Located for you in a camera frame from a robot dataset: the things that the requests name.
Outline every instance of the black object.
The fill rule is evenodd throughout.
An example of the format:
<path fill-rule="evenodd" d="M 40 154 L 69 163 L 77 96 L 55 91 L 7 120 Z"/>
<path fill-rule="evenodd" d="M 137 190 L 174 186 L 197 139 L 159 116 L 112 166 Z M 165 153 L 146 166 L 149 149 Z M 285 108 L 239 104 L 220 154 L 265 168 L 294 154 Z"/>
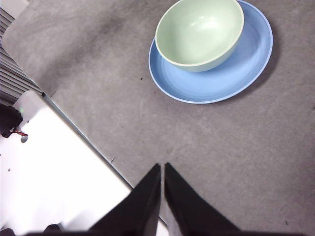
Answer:
<path fill-rule="evenodd" d="M 165 197 L 183 236 L 297 236 L 240 231 L 204 201 L 170 163 L 165 164 Z"/>
<path fill-rule="evenodd" d="M 15 233 L 11 229 L 4 229 L 0 231 L 0 236 L 15 236 Z"/>
<path fill-rule="evenodd" d="M 155 236 L 160 179 L 160 165 L 155 164 L 133 191 L 88 231 L 62 232 L 58 225 L 50 225 L 43 233 L 27 236 Z M 241 231 L 206 203 L 169 163 L 165 165 L 165 196 L 183 236 L 301 236 Z"/>
<path fill-rule="evenodd" d="M 19 126 L 22 120 L 21 114 L 15 108 L 0 104 L 0 134 L 3 137 L 10 137 L 10 130 Z"/>
<path fill-rule="evenodd" d="M 44 233 L 47 233 L 47 232 L 56 232 L 56 231 L 61 231 L 60 230 L 60 227 L 56 224 L 53 224 L 53 225 L 49 225 L 45 228 L 44 230 Z"/>
<path fill-rule="evenodd" d="M 160 191 L 161 167 L 155 164 L 133 191 L 88 231 L 61 232 L 58 225 L 50 225 L 43 233 L 28 236 L 155 236 Z"/>

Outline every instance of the light blue plate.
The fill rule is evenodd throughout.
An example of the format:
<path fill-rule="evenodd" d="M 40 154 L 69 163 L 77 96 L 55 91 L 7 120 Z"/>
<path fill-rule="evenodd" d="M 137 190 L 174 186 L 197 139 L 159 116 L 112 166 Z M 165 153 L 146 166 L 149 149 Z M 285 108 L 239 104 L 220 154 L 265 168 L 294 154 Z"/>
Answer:
<path fill-rule="evenodd" d="M 156 85 L 168 96 L 187 103 L 213 103 L 230 98 L 251 85 L 266 67 L 272 51 L 267 18 L 253 5 L 239 0 L 245 22 L 234 53 L 218 67 L 205 72 L 180 70 L 158 53 L 155 40 L 149 68 Z"/>

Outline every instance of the ceramic bowl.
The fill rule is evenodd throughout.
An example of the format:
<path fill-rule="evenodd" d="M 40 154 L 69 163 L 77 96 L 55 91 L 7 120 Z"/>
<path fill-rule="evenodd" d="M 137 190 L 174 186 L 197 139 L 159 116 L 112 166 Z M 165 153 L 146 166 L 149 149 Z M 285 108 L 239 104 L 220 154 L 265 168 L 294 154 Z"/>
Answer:
<path fill-rule="evenodd" d="M 182 70 L 206 71 L 232 54 L 243 25 L 244 14 L 236 0 L 180 0 L 157 26 L 157 50 Z"/>

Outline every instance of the gray carpet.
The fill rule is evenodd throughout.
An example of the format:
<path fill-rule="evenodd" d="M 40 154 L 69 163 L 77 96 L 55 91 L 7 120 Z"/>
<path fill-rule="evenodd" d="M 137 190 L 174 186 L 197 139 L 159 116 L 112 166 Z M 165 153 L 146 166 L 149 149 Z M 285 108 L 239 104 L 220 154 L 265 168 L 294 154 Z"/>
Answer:
<path fill-rule="evenodd" d="M 248 89 L 210 105 L 151 79 L 149 46 L 174 2 L 32 0 L 3 45 L 132 185 L 169 161 L 241 229 L 315 236 L 315 1 L 250 0 L 273 54 Z"/>

